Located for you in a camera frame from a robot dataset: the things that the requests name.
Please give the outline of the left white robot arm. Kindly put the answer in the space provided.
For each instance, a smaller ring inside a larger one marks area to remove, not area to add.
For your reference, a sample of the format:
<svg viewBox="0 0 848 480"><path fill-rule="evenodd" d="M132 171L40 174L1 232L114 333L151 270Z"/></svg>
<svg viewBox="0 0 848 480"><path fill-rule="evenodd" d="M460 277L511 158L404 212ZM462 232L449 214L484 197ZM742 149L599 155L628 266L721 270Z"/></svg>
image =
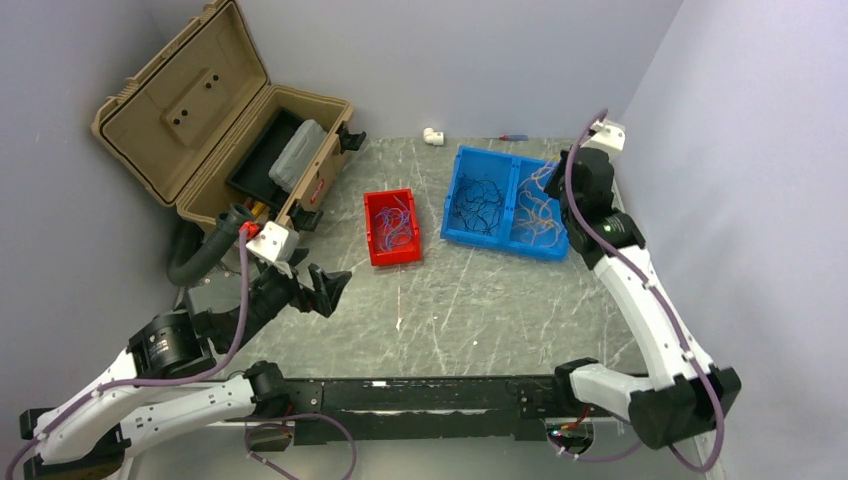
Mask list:
<svg viewBox="0 0 848 480"><path fill-rule="evenodd" d="M272 267L216 272L134 334L115 361L71 400L20 417L25 444L6 477L103 479L164 440L229 419L293 413L298 396L280 368L259 361L219 383L222 370L285 308L330 316L348 271L308 268L312 286Z"/></svg>

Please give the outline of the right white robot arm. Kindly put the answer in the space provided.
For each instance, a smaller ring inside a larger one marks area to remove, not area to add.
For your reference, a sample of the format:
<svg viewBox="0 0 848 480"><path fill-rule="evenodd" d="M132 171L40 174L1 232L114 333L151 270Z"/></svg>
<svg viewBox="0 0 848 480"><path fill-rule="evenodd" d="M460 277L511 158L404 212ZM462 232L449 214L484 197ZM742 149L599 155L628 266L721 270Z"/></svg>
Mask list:
<svg viewBox="0 0 848 480"><path fill-rule="evenodd" d="M694 340L665 295L645 239L613 205L614 168L592 147L564 150L544 191L559 200L572 248L608 289L634 335L644 376L611 370L592 358L556 367L551 401L574 415L588 404L627 420L653 450L706 433L732 408L737 372L719 368Z"/></svg>

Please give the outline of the white pipe elbow fitting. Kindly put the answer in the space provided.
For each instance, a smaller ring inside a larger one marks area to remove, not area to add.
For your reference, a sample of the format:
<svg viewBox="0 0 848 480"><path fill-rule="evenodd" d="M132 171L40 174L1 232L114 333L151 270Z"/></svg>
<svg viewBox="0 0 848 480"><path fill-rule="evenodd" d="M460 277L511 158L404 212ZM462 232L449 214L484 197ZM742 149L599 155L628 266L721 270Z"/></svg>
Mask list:
<svg viewBox="0 0 848 480"><path fill-rule="evenodd" d="M443 146L445 143L445 135L442 131L437 131L427 127L422 132L423 141L431 146Z"/></svg>

